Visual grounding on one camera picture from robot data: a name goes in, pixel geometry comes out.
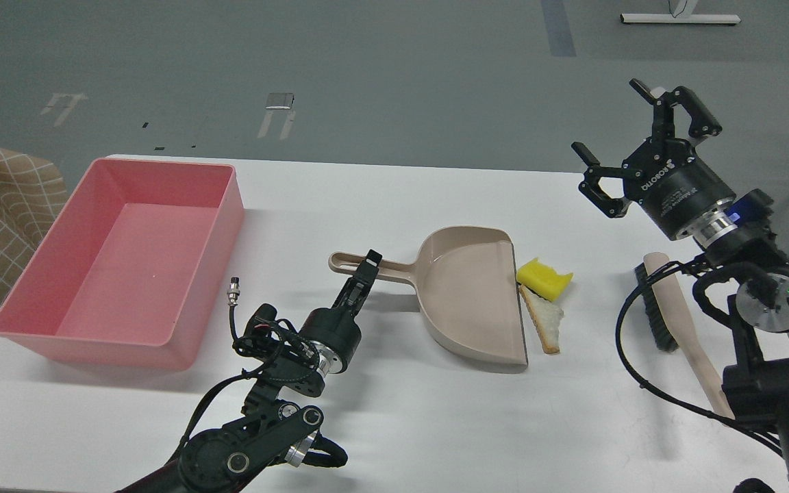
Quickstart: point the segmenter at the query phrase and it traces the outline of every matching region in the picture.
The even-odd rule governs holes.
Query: yellow sponge
[[[539,296],[550,301],[556,301],[564,288],[571,282],[573,273],[565,275],[556,274],[551,266],[546,266],[534,258],[516,271],[517,283],[523,284]]]

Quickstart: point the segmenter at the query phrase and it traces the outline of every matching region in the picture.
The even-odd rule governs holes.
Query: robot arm
[[[233,349],[263,364],[210,390],[169,462],[121,491],[225,493],[243,490],[261,471],[277,464],[345,465],[345,451],[320,434],[325,420],[322,410],[279,399],[279,391],[289,387],[304,396],[320,396],[329,372],[347,369],[361,340],[355,316],[370,293],[381,260],[381,255],[370,250],[334,305],[314,309],[300,331],[287,320],[276,320],[276,309],[266,304],[251,316],[242,336],[231,327]],[[238,297],[236,278],[231,279],[228,297],[232,314]],[[223,386],[249,378],[257,381],[245,397],[243,418],[189,436],[205,406]]]
[[[702,312],[729,327],[736,364],[723,372],[723,391],[736,422],[754,433],[776,433],[789,478],[789,358],[765,361],[755,329],[789,331],[789,259],[774,242],[769,227],[771,199],[760,190],[735,201],[736,194],[696,154],[696,138],[720,133],[721,126],[691,90],[648,90],[630,82],[653,106],[651,136],[623,160],[605,168],[588,147],[572,148],[586,163],[579,190],[610,218],[624,216],[638,202],[669,240],[692,237],[701,247],[704,274],[693,287]],[[676,138],[673,109],[682,105],[691,116],[693,140]],[[623,180],[623,197],[612,199],[600,178]],[[705,295],[712,284],[735,279],[737,293],[727,309]]]

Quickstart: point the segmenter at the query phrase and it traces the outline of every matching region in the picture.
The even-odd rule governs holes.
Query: cable connector
[[[231,287],[227,290],[227,304],[229,306],[236,306],[236,300],[239,297],[239,278],[231,277]]]

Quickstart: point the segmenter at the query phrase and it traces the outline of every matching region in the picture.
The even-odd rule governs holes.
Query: dustpan
[[[328,265],[350,275],[363,259],[337,252]],[[504,231],[442,228],[422,243],[416,261],[383,260],[376,278],[416,288],[429,333],[452,353],[481,362],[528,364],[513,242]]]

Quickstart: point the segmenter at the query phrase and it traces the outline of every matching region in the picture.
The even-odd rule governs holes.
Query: pink plastic bin
[[[232,166],[95,160],[0,308],[0,336],[58,361],[185,369],[242,219]]]

